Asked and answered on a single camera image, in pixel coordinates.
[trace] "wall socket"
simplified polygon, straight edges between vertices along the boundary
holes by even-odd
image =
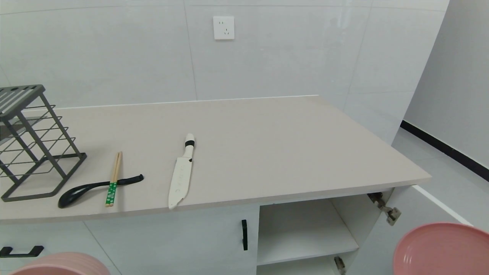
[[[212,21],[215,40],[234,39],[234,16],[214,16]]]

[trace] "plate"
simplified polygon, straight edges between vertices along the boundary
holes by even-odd
[[[489,234],[463,224],[422,225],[399,241],[393,268],[394,275],[487,275]]]

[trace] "cabinet handle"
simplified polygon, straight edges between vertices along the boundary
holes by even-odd
[[[44,250],[44,246],[34,246],[27,254],[10,254],[13,248],[10,246],[2,247],[0,250],[0,258],[33,258],[39,256]]]
[[[248,250],[248,224],[246,220],[241,220],[241,226],[243,227],[243,250]]]

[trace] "beige countertop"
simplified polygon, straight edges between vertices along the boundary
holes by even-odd
[[[319,96],[197,101],[56,109],[88,158],[58,195],[0,201],[0,223],[48,222],[169,211],[168,191],[187,133],[196,138],[190,190],[175,210],[278,200],[307,200],[418,184],[430,177]],[[140,183],[107,188],[59,209],[59,197],[82,184],[108,181],[116,152],[120,177]],[[56,174],[29,178],[14,195],[46,192]],[[1,179],[3,194],[11,183]]]

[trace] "knife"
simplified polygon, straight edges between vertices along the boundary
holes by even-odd
[[[190,174],[192,173],[192,154],[194,153],[195,138],[193,134],[187,134],[185,138],[185,153],[177,158],[173,171],[170,192],[168,193],[168,208],[174,209],[177,204],[187,196]]]

